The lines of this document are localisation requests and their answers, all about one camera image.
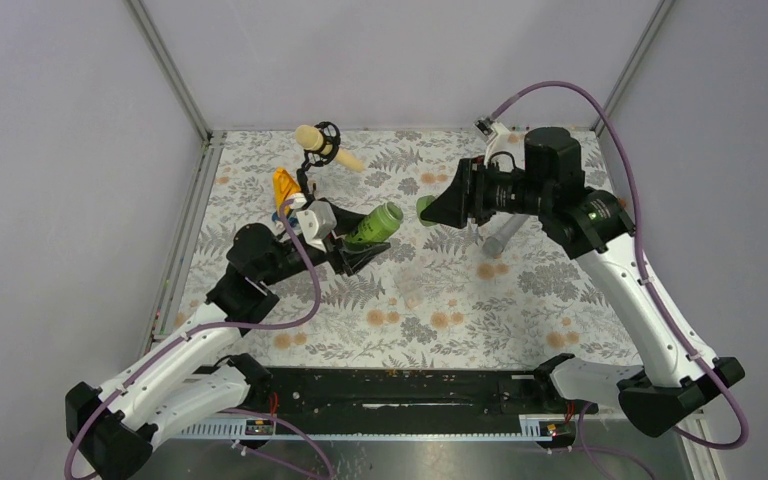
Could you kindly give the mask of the green pill bottle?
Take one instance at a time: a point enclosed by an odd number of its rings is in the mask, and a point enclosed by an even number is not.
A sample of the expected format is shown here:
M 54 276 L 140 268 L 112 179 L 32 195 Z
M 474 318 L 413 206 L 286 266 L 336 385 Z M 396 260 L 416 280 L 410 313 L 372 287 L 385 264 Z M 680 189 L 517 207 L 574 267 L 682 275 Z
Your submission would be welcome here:
M 373 209 L 355 229 L 344 237 L 344 241 L 353 245 L 382 243 L 388 240 L 401 227 L 404 214 L 393 202 L 386 202 Z

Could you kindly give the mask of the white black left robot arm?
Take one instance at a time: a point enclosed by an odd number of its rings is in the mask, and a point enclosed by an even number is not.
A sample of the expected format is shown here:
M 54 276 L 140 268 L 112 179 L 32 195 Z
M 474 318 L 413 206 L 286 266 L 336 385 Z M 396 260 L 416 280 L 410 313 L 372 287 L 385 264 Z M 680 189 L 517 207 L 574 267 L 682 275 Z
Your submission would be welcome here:
M 183 381 L 210 356 L 253 331 L 294 329 L 310 322 L 322 303 L 316 270 L 326 263 L 336 274 L 358 273 L 389 249 L 386 238 L 364 239 L 371 220 L 328 200 L 288 200 L 276 210 L 282 235 L 262 223 L 235 234 L 227 268 L 204 303 L 167 338 L 113 378 L 93 387 L 80 382 L 65 397 L 70 447 L 66 479 L 128 479 L 171 436 L 238 405 L 256 411 L 269 401 L 270 385 L 255 374 L 257 363 L 242 354 L 207 379 Z M 269 323 L 278 305 L 273 284 L 298 274 L 309 277 L 313 302 L 300 318 Z

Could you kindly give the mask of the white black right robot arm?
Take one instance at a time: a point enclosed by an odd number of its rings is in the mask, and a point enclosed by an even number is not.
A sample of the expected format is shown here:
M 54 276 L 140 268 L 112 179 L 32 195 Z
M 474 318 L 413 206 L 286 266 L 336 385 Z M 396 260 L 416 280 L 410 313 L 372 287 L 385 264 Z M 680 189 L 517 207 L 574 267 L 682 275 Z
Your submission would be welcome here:
M 579 400 L 617 408 L 658 437 L 743 379 L 739 361 L 710 348 L 645 273 L 631 217 L 612 193 L 586 185 L 582 148 L 568 130 L 529 131 L 510 170 L 500 166 L 512 152 L 509 131 L 494 124 L 487 132 L 485 153 L 460 160 L 451 184 L 419 208 L 420 219 L 454 228 L 483 225 L 498 212 L 536 219 L 603 294 L 641 359 L 620 367 L 557 355 L 536 369 L 539 407 L 557 412 Z

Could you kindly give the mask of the grey cylinder tube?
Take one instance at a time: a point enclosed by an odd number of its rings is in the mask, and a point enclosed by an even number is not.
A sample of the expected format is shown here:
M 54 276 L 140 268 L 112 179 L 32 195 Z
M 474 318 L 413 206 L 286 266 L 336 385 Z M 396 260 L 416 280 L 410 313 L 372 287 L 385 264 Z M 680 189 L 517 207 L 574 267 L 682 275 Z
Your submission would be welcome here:
M 512 215 L 494 234 L 483 243 L 481 251 L 488 258 L 499 257 L 507 247 L 511 238 L 522 228 L 530 218 L 527 214 Z

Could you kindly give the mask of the yellow toy block piece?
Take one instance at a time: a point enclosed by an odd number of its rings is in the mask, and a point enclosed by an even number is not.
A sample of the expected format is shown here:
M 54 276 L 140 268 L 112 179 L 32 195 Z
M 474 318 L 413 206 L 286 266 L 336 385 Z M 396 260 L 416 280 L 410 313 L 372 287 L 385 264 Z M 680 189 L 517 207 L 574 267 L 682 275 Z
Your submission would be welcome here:
M 289 215 L 297 205 L 303 204 L 305 196 L 295 178 L 284 168 L 277 168 L 272 175 L 276 211 Z

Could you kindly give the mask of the floral patterned table mat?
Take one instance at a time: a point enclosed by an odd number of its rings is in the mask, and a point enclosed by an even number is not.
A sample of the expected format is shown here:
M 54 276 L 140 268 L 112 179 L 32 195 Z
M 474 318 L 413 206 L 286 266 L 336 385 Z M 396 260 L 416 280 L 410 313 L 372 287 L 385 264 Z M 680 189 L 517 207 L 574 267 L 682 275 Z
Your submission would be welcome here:
M 528 369 L 559 353 L 635 364 L 626 330 L 578 265 L 527 221 L 504 252 L 481 247 L 506 221 L 464 230 L 426 227 L 417 201 L 442 192 L 457 162 L 484 151 L 474 131 L 346 131 L 346 149 L 365 164 L 314 168 L 317 193 L 366 213 L 386 202 L 404 214 L 391 247 L 353 276 L 317 272 L 322 303 L 308 323 L 254 331 L 228 347 L 267 366 Z M 313 302 L 308 275 L 274 286 L 267 322 L 300 318 Z

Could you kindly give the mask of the cream microphone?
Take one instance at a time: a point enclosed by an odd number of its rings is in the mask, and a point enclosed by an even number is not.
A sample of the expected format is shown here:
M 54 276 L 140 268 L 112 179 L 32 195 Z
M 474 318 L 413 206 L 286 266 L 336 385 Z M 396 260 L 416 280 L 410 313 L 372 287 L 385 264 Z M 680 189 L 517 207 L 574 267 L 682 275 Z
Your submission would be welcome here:
M 330 121 L 322 121 L 315 125 L 300 125 L 295 129 L 294 138 L 304 154 L 298 173 L 333 162 L 353 172 L 365 170 L 363 162 L 342 147 L 339 127 Z

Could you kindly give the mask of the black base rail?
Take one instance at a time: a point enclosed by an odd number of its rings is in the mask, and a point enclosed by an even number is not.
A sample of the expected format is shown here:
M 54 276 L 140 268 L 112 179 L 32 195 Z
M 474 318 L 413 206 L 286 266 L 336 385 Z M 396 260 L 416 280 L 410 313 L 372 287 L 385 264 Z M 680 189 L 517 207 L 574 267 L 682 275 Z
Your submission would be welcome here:
M 516 370 L 268 367 L 243 402 L 188 429 L 245 441 L 501 441 L 571 443 L 579 414 L 544 376 Z

